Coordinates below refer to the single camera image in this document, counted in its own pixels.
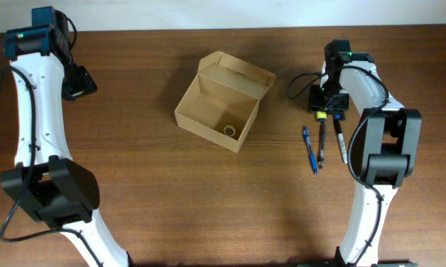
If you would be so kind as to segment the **yellow highlighter marker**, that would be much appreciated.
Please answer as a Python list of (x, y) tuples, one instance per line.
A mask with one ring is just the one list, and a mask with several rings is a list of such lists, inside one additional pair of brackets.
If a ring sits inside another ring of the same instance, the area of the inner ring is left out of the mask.
[(318, 122), (325, 122), (327, 120), (327, 114), (323, 111), (317, 111), (315, 117)]

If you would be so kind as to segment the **yellow tape roll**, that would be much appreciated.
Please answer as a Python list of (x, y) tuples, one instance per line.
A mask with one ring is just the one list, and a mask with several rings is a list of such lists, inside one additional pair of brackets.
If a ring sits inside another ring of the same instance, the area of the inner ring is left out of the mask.
[(228, 137), (233, 137), (236, 134), (235, 127), (233, 127), (232, 125), (226, 125), (223, 128), (223, 133)]

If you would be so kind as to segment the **cardboard box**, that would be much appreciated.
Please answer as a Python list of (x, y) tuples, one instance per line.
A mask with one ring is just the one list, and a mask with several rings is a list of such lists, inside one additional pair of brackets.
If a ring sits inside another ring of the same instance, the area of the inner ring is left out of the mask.
[[(276, 75), (222, 51), (203, 57), (174, 110), (177, 125), (237, 153)], [(236, 134), (223, 133), (226, 125)]]

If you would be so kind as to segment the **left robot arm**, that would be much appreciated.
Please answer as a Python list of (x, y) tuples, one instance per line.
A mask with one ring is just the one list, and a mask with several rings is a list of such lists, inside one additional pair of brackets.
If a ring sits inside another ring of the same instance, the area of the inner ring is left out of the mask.
[(17, 90), (19, 142), (14, 168), (0, 175), (14, 201), (0, 239), (21, 208), (47, 230), (28, 239), (60, 233), (89, 266), (132, 266), (130, 254), (112, 237), (100, 212), (99, 186), (92, 172), (73, 161), (65, 137), (63, 101), (96, 92), (96, 83), (72, 56), (73, 22), (54, 7), (31, 11), (32, 25), (5, 33), (4, 53)]

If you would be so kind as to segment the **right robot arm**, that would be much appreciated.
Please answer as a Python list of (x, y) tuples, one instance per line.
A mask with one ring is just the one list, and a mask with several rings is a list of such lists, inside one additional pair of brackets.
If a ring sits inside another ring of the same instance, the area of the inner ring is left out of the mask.
[(378, 244), (388, 208), (416, 161), (422, 116), (390, 94), (369, 53), (347, 40), (324, 48), (318, 86), (309, 90), (309, 109), (343, 116), (353, 102), (361, 118), (347, 144), (347, 167), (355, 195), (347, 232), (333, 266), (377, 266)]

